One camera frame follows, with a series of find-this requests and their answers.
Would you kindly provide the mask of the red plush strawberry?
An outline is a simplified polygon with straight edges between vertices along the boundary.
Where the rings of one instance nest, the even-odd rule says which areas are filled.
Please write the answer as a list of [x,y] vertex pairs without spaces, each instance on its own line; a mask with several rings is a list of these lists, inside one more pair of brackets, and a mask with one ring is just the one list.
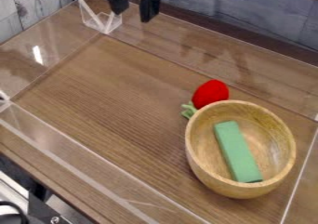
[[202,107],[214,102],[227,100],[229,97],[230,91],[226,83],[217,79],[209,80],[197,88],[190,102],[182,105],[185,109],[182,116],[190,119]]

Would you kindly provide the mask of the green rectangular block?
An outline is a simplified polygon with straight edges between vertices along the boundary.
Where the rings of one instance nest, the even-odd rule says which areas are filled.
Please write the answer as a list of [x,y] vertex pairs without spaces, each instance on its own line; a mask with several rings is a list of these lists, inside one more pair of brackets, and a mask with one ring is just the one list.
[[214,125],[214,133],[234,181],[242,183],[262,181],[257,160],[239,130],[239,124],[235,121],[218,123]]

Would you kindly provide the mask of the wooden bowl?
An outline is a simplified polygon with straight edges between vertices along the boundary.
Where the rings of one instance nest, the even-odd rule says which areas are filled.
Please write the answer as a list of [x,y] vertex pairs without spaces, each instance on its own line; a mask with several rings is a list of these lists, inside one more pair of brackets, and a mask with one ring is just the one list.
[[186,125],[186,158],[209,189],[257,198],[286,180],[297,145],[284,120],[262,106],[230,99],[201,108]]

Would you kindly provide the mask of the clear acrylic tray enclosure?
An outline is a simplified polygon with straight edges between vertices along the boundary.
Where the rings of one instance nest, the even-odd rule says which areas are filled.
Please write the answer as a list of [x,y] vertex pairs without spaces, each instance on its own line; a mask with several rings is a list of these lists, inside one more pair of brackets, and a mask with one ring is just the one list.
[[[186,158],[183,104],[209,80],[292,130],[293,170],[252,199]],[[0,45],[0,153],[97,224],[318,224],[318,67],[161,15],[78,0]]]

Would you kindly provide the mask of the black metal bracket with bolt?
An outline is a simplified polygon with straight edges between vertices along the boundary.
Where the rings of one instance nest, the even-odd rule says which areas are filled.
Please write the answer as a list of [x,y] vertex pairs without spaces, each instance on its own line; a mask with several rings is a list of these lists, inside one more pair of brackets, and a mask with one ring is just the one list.
[[28,224],[72,224],[32,193],[27,205]]

